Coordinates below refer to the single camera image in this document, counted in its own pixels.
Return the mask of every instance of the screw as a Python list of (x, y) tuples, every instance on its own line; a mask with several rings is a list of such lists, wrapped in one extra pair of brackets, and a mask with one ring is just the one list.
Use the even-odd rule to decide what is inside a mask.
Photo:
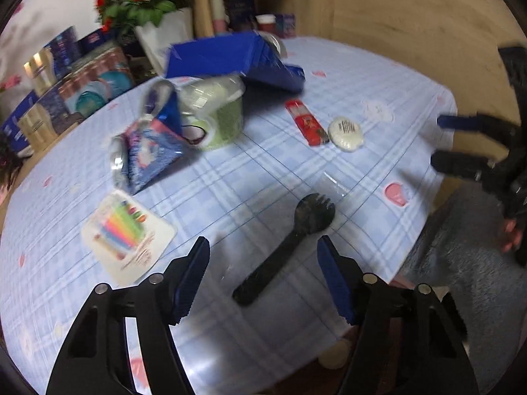
[(148, 281), (152, 284), (152, 285), (156, 285), (158, 283), (160, 283), (162, 280), (163, 280), (164, 276), (162, 273), (154, 273), (153, 275), (150, 275), (148, 277)]
[(366, 273), (363, 276), (363, 281), (366, 282), (367, 284), (373, 285), (374, 283), (378, 281), (378, 278), (373, 273)]
[(106, 291), (108, 291), (108, 285), (106, 284), (99, 284), (96, 286), (96, 293), (97, 294), (104, 294)]
[(424, 294), (424, 295), (428, 295), (431, 293), (431, 288), (429, 285), (426, 285), (426, 284), (421, 284), (417, 287), (417, 289), (419, 290), (419, 292), (421, 294)]

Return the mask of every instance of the red snack packet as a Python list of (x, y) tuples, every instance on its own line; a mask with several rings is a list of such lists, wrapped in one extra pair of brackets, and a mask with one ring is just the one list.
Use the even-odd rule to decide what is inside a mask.
[(301, 100), (287, 101), (286, 109), (310, 146), (314, 147), (329, 142), (328, 134)]

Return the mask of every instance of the tablecloth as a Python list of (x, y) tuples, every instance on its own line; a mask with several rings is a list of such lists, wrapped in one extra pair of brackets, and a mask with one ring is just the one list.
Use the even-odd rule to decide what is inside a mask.
[[(390, 280), (422, 229), (441, 176), (435, 148), (452, 135), (436, 125), (455, 113), (443, 86), (389, 59), (317, 38), (286, 41), (288, 64), (306, 72), (301, 99), (327, 127), (344, 115), (366, 142), (354, 153), (309, 147), (284, 108), (285, 93), (251, 87), (235, 143), (189, 153), (135, 198), (178, 233), (149, 273), (187, 255), (199, 235), (211, 262), (189, 316), (172, 334), (199, 395), (248, 394), (314, 359), (348, 328), (316, 259), (328, 234), (342, 255)], [(182, 84), (188, 79), (177, 79)], [(56, 145), (11, 198), (0, 244), (0, 316), (14, 362), (45, 393), (69, 327), (93, 287), (109, 276), (80, 229), (112, 190), (110, 138), (137, 116), (144, 84), (119, 97)], [(329, 176), (343, 197), (330, 228), (304, 240), (251, 307), (233, 289), (291, 230), (299, 199)], [(138, 390), (148, 393), (134, 320), (127, 321)]]

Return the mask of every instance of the gray fleece clothing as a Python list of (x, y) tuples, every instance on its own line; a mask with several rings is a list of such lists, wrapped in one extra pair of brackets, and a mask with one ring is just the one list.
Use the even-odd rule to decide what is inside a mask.
[(527, 272), (501, 252), (502, 226), (499, 202), (466, 183), (430, 216), (400, 270), (414, 284), (450, 288), (481, 394), (515, 358), (527, 310)]

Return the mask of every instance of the open blue box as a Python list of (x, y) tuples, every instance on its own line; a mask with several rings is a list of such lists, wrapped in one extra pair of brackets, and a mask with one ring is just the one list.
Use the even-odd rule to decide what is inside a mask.
[(237, 73), (293, 93), (302, 92), (306, 82), (300, 67), (284, 65), (269, 44), (254, 32), (173, 44), (168, 58), (167, 78)]

